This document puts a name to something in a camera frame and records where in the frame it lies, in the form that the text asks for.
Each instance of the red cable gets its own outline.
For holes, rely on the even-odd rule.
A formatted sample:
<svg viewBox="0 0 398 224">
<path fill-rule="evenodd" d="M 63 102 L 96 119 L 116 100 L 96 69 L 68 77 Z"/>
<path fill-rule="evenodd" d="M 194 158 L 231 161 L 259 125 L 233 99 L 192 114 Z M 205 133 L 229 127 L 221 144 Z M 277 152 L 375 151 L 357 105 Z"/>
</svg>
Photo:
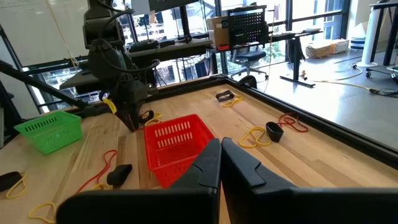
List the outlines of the red cable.
<svg viewBox="0 0 398 224">
<path fill-rule="evenodd" d="M 110 153 L 110 152 L 114 152 L 114 154 L 109 158 L 109 161 L 106 160 L 105 156 Z M 93 181 L 95 178 L 96 179 L 96 184 L 99 184 L 100 182 L 100 178 L 101 176 L 111 167 L 111 161 L 113 159 L 114 156 L 116 156 L 118 152 L 116 150 L 109 150 L 108 152 L 105 152 L 103 155 L 104 161 L 106 163 L 105 167 L 98 173 L 96 174 L 94 177 L 90 178 L 89 180 L 87 180 L 87 182 L 85 182 L 80 188 L 79 190 L 77 190 L 76 194 L 79 193 L 84 187 L 86 187 L 86 185 L 88 183 L 90 183 L 91 181 Z"/>
<path fill-rule="evenodd" d="M 283 124 L 287 124 L 287 125 L 289 125 L 291 128 L 293 128 L 294 130 L 296 130 L 296 131 L 298 131 L 298 132 L 300 132 L 300 133 L 306 133 L 306 132 L 308 132 L 308 128 L 307 128 L 305 125 L 303 125 L 302 123 L 300 123 L 300 121 L 299 121 L 299 116 L 298 116 L 298 115 L 297 115 L 297 117 L 296 117 L 297 124 L 298 124 L 299 126 L 303 127 L 304 130 L 299 130 L 299 129 L 297 129 L 297 128 L 293 125 L 293 124 L 296 123 L 296 121 L 295 121 L 293 118 L 284 118 L 284 116 L 293 115 L 293 114 L 294 114 L 294 113 L 286 113 L 286 114 L 283 114 L 282 116 L 279 117 L 279 123 L 277 123 L 277 124 L 279 124 L 280 127 L 282 127 Z"/>
</svg>

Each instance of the gray floor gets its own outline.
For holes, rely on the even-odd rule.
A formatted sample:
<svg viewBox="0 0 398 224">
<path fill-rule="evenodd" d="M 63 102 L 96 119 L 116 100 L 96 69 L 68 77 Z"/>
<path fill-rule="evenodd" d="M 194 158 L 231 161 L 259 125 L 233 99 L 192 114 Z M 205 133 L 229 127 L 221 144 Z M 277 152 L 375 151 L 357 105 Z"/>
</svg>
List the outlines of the gray floor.
<svg viewBox="0 0 398 224">
<path fill-rule="evenodd" d="M 349 51 L 338 55 L 331 55 L 324 59 L 311 59 L 302 63 L 301 70 L 305 70 L 312 80 L 332 80 L 348 77 L 359 73 L 350 70 L 349 64 L 361 60 L 362 51 Z M 375 62 L 382 65 L 384 52 L 376 54 Z M 340 82 L 362 85 L 370 88 L 394 88 L 389 75 L 372 72 L 371 78 L 363 74 Z M 268 73 L 269 68 L 261 70 Z M 279 78 L 279 75 L 290 73 L 290 65 L 281 63 L 271 66 L 270 79 L 264 80 L 264 75 L 252 74 L 257 78 L 258 89 L 277 97 L 287 103 L 328 119 L 336 124 L 351 129 L 375 141 L 398 149 L 396 129 L 398 127 L 398 99 L 373 95 L 365 89 L 330 83 L 317 83 L 315 88 L 307 88 Z M 235 76 L 239 80 L 246 74 Z"/>
</svg>

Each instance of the wooden tabletop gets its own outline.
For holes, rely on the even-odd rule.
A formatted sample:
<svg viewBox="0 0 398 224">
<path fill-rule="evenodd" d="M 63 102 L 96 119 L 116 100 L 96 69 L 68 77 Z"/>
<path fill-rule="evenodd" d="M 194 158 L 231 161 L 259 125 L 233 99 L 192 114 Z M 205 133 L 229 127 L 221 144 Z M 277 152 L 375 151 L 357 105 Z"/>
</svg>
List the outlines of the wooden tabletop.
<svg viewBox="0 0 398 224">
<path fill-rule="evenodd" d="M 232 108 L 222 107 L 215 95 L 225 90 L 243 96 Z M 253 126 L 265 126 L 282 114 L 275 108 L 234 89 L 220 85 L 184 95 L 144 104 L 141 111 L 162 113 L 162 120 L 196 113 L 216 138 L 231 137 L 238 142 Z M 16 199 L 0 193 L 2 223 L 43 223 L 27 218 L 28 212 L 44 202 L 59 206 L 104 166 L 104 152 L 116 149 L 111 163 L 132 164 L 122 189 L 159 189 L 155 175 L 148 171 L 143 130 L 130 133 L 113 114 L 86 118 L 81 123 L 83 138 L 50 155 L 42 155 L 22 136 L 0 150 L 0 174 L 25 172 L 27 191 Z M 298 133 L 284 127 L 279 144 L 245 149 L 268 169 L 300 187 L 397 187 L 398 171 L 379 161 L 309 128 Z M 224 195 L 221 195 L 220 223 L 229 223 Z M 49 219 L 54 213 L 41 208 L 38 215 Z"/>
</svg>

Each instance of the red basket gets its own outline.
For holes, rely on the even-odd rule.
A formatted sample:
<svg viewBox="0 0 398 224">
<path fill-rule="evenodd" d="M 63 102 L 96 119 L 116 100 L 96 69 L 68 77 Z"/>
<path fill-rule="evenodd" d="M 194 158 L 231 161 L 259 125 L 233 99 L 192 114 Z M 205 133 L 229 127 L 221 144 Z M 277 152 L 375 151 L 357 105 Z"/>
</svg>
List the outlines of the red basket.
<svg viewBox="0 0 398 224">
<path fill-rule="evenodd" d="M 148 169 L 167 188 L 188 170 L 213 138 L 196 114 L 148 126 L 145 128 Z"/>
</svg>

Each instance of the green basket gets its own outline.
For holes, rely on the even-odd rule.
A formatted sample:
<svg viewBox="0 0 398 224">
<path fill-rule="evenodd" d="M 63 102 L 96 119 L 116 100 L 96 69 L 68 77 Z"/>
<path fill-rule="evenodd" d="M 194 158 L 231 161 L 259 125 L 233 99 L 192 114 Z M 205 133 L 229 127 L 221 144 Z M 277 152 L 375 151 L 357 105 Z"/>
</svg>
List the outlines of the green basket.
<svg viewBox="0 0 398 224">
<path fill-rule="evenodd" d="M 43 154 L 50 154 L 81 139 L 80 117 L 57 111 L 19 124 L 14 128 Z"/>
</svg>

